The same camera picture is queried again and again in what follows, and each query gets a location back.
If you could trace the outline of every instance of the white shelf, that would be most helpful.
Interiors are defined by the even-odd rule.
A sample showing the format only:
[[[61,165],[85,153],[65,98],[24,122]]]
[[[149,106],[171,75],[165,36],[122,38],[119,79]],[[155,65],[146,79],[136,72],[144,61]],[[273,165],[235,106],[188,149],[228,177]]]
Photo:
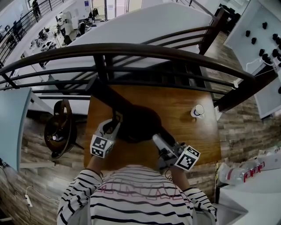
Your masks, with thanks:
[[[281,2],[280,0],[259,0],[262,6],[270,11],[281,21]]]

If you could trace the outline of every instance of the black and white striped shirt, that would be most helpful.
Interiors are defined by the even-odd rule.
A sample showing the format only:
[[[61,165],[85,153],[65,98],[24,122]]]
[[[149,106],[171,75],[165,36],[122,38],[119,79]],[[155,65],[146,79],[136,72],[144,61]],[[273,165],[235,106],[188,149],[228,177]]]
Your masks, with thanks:
[[[58,225],[194,225],[198,211],[218,224],[216,210],[202,191],[182,191],[152,169],[130,165],[103,179],[85,169],[63,193]]]

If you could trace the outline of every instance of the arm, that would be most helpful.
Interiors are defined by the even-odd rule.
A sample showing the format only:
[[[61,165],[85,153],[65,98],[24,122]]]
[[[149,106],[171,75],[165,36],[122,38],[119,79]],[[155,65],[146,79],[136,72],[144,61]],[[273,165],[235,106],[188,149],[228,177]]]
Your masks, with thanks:
[[[211,213],[217,223],[215,207],[211,204],[206,194],[198,188],[190,187],[184,170],[176,166],[170,167],[170,170],[172,173],[173,183],[183,191],[188,199],[192,201],[194,207],[197,210],[206,210]]]
[[[102,183],[102,163],[102,158],[93,156],[87,168],[67,187],[58,208],[58,225],[67,224],[74,214],[76,220],[79,220],[79,212],[90,202],[91,195]]]

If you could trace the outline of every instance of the sleeve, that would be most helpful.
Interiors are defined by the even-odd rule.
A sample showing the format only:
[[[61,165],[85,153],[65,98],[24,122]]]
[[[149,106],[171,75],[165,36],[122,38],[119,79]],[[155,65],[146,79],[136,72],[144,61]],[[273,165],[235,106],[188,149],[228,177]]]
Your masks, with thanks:
[[[88,204],[91,195],[101,184],[102,178],[97,173],[88,169],[82,170],[62,194],[57,225],[68,224],[74,214],[77,217],[77,212]]]
[[[188,188],[183,192],[186,197],[192,201],[196,210],[208,211],[215,218],[216,224],[218,224],[216,209],[204,192],[200,191],[198,188]]]

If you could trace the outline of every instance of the wood grain surface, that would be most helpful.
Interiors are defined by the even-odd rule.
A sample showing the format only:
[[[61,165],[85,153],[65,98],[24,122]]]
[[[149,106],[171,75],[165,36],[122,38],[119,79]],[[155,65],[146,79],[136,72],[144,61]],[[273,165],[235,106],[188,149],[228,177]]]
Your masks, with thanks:
[[[136,105],[156,111],[162,126],[178,142],[185,142],[197,149],[197,165],[220,160],[220,140],[211,96],[207,92],[166,87],[112,86],[124,98]],[[191,117],[191,109],[201,104],[204,118]],[[91,97],[84,142],[84,166],[91,158],[90,142],[99,123],[112,118],[112,109]],[[157,169],[158,151],[153,141],[128,144],[117,140],[113,151],[106,157],[104,169],[115,170],[128,164],[140,164]]]

